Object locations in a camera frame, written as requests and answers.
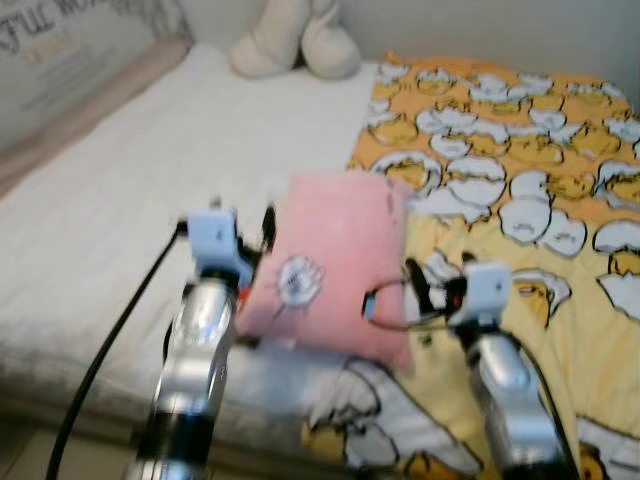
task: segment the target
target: white plush toy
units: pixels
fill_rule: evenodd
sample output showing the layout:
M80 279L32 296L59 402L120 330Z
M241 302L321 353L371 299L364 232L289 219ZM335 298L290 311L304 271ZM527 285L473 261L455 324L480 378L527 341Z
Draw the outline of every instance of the white plush toy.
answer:
M238 73L261 78L290 70L300 47L309 68L329 79L354 74L360 52L340 26L339 0L269 0L258 25L231 50Z

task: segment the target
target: floor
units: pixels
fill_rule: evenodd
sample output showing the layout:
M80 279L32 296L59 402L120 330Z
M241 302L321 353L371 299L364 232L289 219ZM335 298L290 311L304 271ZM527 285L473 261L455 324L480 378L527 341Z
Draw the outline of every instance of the floor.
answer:
M0 480L42 480L55 432L0 418ZM72 438L65 450L60 480L121 480L132 451L86 438ZM212 480L260 480L216 470Z

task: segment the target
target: pink cushion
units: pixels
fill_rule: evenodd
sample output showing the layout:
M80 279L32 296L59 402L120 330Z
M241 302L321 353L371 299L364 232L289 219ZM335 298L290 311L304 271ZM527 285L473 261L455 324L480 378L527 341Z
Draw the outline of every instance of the pink cushion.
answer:
M238 318L238 331L412 365L408 337L362 315L367 291L403 278L409 189L364 172L299 175ZM380 290L374 320L404 322L402 285Z

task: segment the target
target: white mattress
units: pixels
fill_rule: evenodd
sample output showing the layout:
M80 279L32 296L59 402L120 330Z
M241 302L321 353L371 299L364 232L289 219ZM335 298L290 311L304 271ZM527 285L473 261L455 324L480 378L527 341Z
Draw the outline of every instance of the white mattress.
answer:
M212 47L196 46L32 173L0 202L2 388L47 399L75 390L181 214L219 195L255 239L293 172L344 168L374 73L371 64L341 82L306 70L248 81ZM186 247L169 257L123 330L92 407L122 413L151 398L163 335L192 268ZM302 414L342 362L272 345L237 348L225 401Z

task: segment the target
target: yellow blanket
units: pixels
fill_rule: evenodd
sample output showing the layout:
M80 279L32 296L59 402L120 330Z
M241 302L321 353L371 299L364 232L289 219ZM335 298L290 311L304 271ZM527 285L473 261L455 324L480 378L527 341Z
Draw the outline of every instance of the yellow blanket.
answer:
M390 55L349 168L415 190L407 256L433 281L463 252L511 265L503 326L541 364L585 477L638 478L640 120L622 93ZM414 478L497 478L458 343L411 335L415 372L348 364L308 445Z

